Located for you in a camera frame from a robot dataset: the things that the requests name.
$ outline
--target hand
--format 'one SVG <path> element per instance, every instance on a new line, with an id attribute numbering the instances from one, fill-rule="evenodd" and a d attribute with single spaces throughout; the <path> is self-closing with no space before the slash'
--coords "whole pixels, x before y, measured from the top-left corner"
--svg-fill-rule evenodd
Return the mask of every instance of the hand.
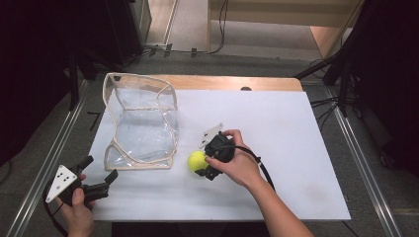
<path id="1" fill-rule="evenodd" d="M 86 175 L 80 175 L 80 180 L 86 179 Z M 56 199 L 58 205 L 62 204 L 60 198 Z M 61 214 L 68 224 L 68 236 L 90 236 L 95 228 L 92 212 L 84 205 L 84 192 L 76 189 L 72 198 L 73 206 L 64 204 Z"/>
<path id="2" fill-rule="evenodd" d="M 240 130 L 227 130 L 222 134 L 225 136 L 232 136 L 230 140 L 236 146 L 243 146 L 250 149 L 244 144 Z M 206 157 L 206 161 L 217 170 L 225 173 L 235 183 L 246 189 L 248 189 L 253 182 L 262 179 L 255 159 L 250 154 L 240 149 L 235 149 L 234 157 L 228 163 L 222 163 L 209 157 Z"/>

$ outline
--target person's left hand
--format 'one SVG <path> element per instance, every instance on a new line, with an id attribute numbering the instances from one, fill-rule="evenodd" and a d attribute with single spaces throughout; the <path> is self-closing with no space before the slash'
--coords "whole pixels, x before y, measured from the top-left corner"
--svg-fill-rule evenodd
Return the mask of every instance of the person's left hand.
<path id="1" fill-rule="evenodd" d="M 80 180 L 86 179 L 86 175 L 80 175 Z M 58 205 L 62 204 L 59 197 L 56 199 Z M 90 236 L 95 228 L 92 212 L 84 205 L 84 192 L 76 189 L 72 198 L 73 206 L 63 204 L 61 214 L 68 224 L 68 236 Z"/>

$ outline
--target forearm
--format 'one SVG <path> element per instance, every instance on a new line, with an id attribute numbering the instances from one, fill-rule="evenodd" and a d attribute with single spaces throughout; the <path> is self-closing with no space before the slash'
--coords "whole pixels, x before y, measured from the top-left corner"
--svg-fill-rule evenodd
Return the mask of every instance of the forearm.
<path id="1" fill-rule="evenodd" d="M 312 236 L 262 177 L 245 187 L 258 203 L 271 236 Z"/>

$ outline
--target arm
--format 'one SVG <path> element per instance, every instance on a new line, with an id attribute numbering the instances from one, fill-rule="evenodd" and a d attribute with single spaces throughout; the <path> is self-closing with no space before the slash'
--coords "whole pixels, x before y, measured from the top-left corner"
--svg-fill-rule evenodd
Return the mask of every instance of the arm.
<path id="1" fill-rule="evenodd" d="M 243 143 L 239 130 L 227 130 L 223 134 L 232 136 L 235 145 L 249 148 Z M 222 163 L 209 157 L 206 161 L 250 192 L 262 211 L 271 236 L 312 236 L 262 178 L 259 167 L 251 155 L 236 149 L 234 158 L 229 163 Z"/>
<path id="2" fill-rule="evenodd" d="M 81 180 L 85 178 L 86 175 L 80 176 Z M 61 205 L 62 201 L 57 198 L 57 203 Z M 95 228 L 95 223 L 92 212 L 84 205 L 84 193 L 82 189 L 76 189 L 74 191 L 72 204 L 73 206 L 64 204 L 61 207 L 61 214 L 68 224 L 68 237 L 91 236 Z"/>

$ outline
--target black cable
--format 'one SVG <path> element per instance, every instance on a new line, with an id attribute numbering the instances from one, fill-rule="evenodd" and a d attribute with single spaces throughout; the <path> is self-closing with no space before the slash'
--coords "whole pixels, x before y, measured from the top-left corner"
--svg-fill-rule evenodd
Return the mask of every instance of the black cable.
<path id="1" fill-rule="evenodd" d="M 62 208 L 63 205 L 64 205 L 64 201 L 62 202 L 62 204 L 56 209 L 56 211 L 52 215 L 56 215 L 56 213 Z"/>
<path id="2" fill-rule="evenodd" d="M 148 51 L 144 51 L 142 54 L 135 56 L 134 58 L 131 59 L 131 61 L 129 61 L 126 65 L 123 66 L 123 68 L 127 68 L 128 66 L 130 66 L 133 62 L 135 62 L 137 59 L 141 58 L 142 56 L 149 54 L 151 52 L 151 50 Z"/>
<path id="3" fill-rule="evenodd" d="M 225 7 L 224 19 L 223 19 L 223 25 L 221 26 L 221 16 L 222 16 L 222 10 L 224 9 L 224 7 Z M 224 3 L 222 3 L 221 11 L 219 12 L 219 17 L 218 17 L 219 31 L 221 32 L 221 43 L 219 44 L 219 47 L 216 50 L 210 52 L 211 54 L 218 53 L 224 47 L 225 21 L 227 19 L 227 12 L 228 12 L 228 0 L 225 0 Z"/>
<path id="4" fill-rule="evenodd" d="M 308 65 L 308 68 L 310 68 L 311 67 L 311 65 L 314 63 L 314 62 L 316 62 L 316 61 L 322 61 L 323 63 L 324 63 L 324 65 L 325 66 L 329 66 L 329 64 L 327 64 L 327 63 L 325 63 L 324 62 L 324 60 L 322 59 L 322 58 L 318 58 L 318 59 L 315 59 L 315 60 L 312 60 L 311 62 L 310 62 L 310 64 Z M 326 73 L 327 71 L 325 71 L 323 68 L 321 68 L 320 69 L 322 72 L 324 72 L 324 73 Z M 317 77 L 317 78 L 319 78 L 319 79 L 323 79 L 323 77 L 322 76 L 317 76 L 316 74 L 314 74 L 314 72 L 313 73 L 311 73 L 313 76 L 315 76 L 315 77 Z"/>
<path id="5" fill-rule="evenodd" d="M 345 221 L 343 221 L 342 220 L 342 223 L 346 226 L 346 227 L 348 227 L 348 229 L 355 235 L 355 236 L 357 236 L 357 237 L 359 237 L 359 235 L 345 222 Z"/>
<path id="6" fill-rule="evenodd" d="M 48 215 L 48 217 L 49 217 L 49 219 L 51 219 L 51 221 L 52 221 L 52 223 L 53 223 L 53 226 L 55 227 L 55 229 L 57 229 L 58 231 L 59 231 L 59 233 L 61 233 L 62 234 L 62 236 L 68 236 L 68 233 L 67 233 L 67 231 L 64 229 L 64 227 L 62 227 L 62 225 L 55 219 L 55 217 L 54 217 L 54 215 L 55 215 L 55 213 L 54 214 L 52 214 L 51 213 L 51 210 L 49 209 L 49 205 L 48 205 L 48 203 L 46 203 L 46 197 L 47 197 L 47 193 L 48 193 L 48 190 L 49 190 L 49 188 L 50 188 L 50 186 L 52 185 L 52 181 L 53 180 L 50 180 L 50 181 L 48 181 L 48 183 L 46 183 L 46 186 L 45 186 L 45 188 L 43 189 L 43 193 L 42 193 L 42 198 L 43 198 L 43 208 L 45 209 L 45 211 L 46 211 L 46 214 Z"/>
<path id="7" fill-rule="evenodd" d="M 272 182 L 272 179 L 271 179 L 271 176 L 269 175 L 268 170 L 266 169 L 266 167 L 262 163 L 261 158 L 256 156 L 255 153 L 253 153 L 252 150 L 250 150 L 246 147 L 243 147 L 243 146 L 236 146 L 236 145 L 234 145 L 234 146 L 233 145 L 220 146 L 220 147 L 217 147 L 215 150 L 222 150 L 222 149 L 226 149 L 226 148 L 237 148 L 237 149 L 240 149 L 240 150 L 250 154 L 255 159 L 255 161 L 259 164 L 259 166 L 261 167 L 261 170 L 262 170 L 263 174 L 265 175 L 265 178 L 266 178 L 266 181 L 268 182 L 268 184 L 271 185 L 273 190 L 275 190 L 274 183 Z"/>
<path id="8" fill-rule="evenodd" d="M 320 132 L 321 132 L 321 130 L 323 129 L 323 125 L 324 125 L 324 123 L 327 121 L 327 118 L 329 118 L 329 116 L 333 113 L 333 111 L 336 109 L 336 107 L 338 107 L 338 105 L 337 105 L 337 104 L 336 104 L 336 105 L 333 105 L 333 106 L 329 109 L 329 112 L 328 112 L 328 114 L 327 114 L 326 118 L 324 118 L 323 123 L 322 123 L 322 124 L 321 124 L 321 126 L 320 126 Z"/>
<path id="9" fill-rule="evenodd" d="M 331 98 L 327 98 L 327 99 L 319 100 L 319 101 L 311 101 L 310 104 L 313 105 L 313 104 L 316 104 L 316 103 L 320 103 L 320 102 L 324 102 L 324 101 L 330 101 L 330 100 L 335 100 L 335 99 L 338 99 L 338 97 L 331 97 Z"/>
<path id="10" fill-rule="evenodd" d="M 12 160 L 9 160 L 9 162 L 7 162 L 7 163 L 9 164 L 9 166 L 8 166 L 6 175 L 0 181 L 0 186 L 3 184 L 3 182 L 5 182 L 7 180 L 7 178 L 9 178 L 10 174 L 12 173 Z"/>
<path id="11" fill-rule="evenodd" d="M 325 115 L 327 115 L 331 110 L 332 110 L 332 108 L 329 108 L 325 113 L 323 113 L 319 117 L 317 117 L 316 120 L 320 121 L 321 118 L 323 118 Z"/>
<path id="12" fill-rule="evenodd" d="M 224 47 L 224 42 L 225 42 L 225 21 L 227 19 L 227 11 L 228 11 L 228 0 L 224 0 L 224 2 L 222 3 L 222 7 L 221 10 L 219 11 L 219 16 L 218 16 L 218 24 L 219 24 L 219 30 L 221 32 L 221 42 L 218 46 L 218 48 L 214 51 L 184 51 L 184 50 L 167 50 L 167 49 L 162 49 L 162 48 L 156 48 L 156 47 L 147 47 L 148 49 L 150 49 L 150 51 L 156 50 L 156 51 L 163 51 L 163 52 L 181 52 L 181 53 L 193 53 L 193 54 L 214 54 L 214 53 L 218 53 L 223 47 Z"/>
<path id="13" fill-rule="evenodd" d="M 345 101 L 345 105 L 352 105 L 355 102 L 355 98 L 347 98 Z M 316 101 L 316 102 L 310 102 L 311 103 L 311 107 L 314 109 L 316 107 L 320 107 L 329 103 L 339 103 L 338 98 L 335 99 L 326 99 L 323 101 Z"/>

